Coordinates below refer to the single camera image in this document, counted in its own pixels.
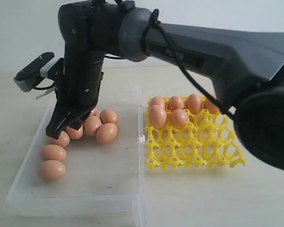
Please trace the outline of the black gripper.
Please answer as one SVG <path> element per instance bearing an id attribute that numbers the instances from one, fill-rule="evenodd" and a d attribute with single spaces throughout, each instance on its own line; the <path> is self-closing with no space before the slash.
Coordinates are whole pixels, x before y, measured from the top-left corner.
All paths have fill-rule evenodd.
<path id="1" fill-rule="evenodd" d="M 80 128 L 97 105 L 103 56 L 64 57 L 62 75 L 56 80 L 56 105 L 46 127 L 48 137 L 58 139 L 67 126 Z"/>

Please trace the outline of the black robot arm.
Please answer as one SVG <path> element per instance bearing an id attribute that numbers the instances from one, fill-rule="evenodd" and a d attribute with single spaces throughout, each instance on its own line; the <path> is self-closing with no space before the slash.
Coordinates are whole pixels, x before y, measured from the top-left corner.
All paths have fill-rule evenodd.
<path id="1" fill-rule="evenodd" d="M 158 15 L 132 0 L 87 0 L 59 8 L 64 63 L 46 135 L 56 139 L 67 126 L 79 128 L 97 105 L 107 54 L 133 62 L 151 56 L 178 66 L 233 120 L 252 155 L 284 170 L 284 32 L 164 24 Z"/>

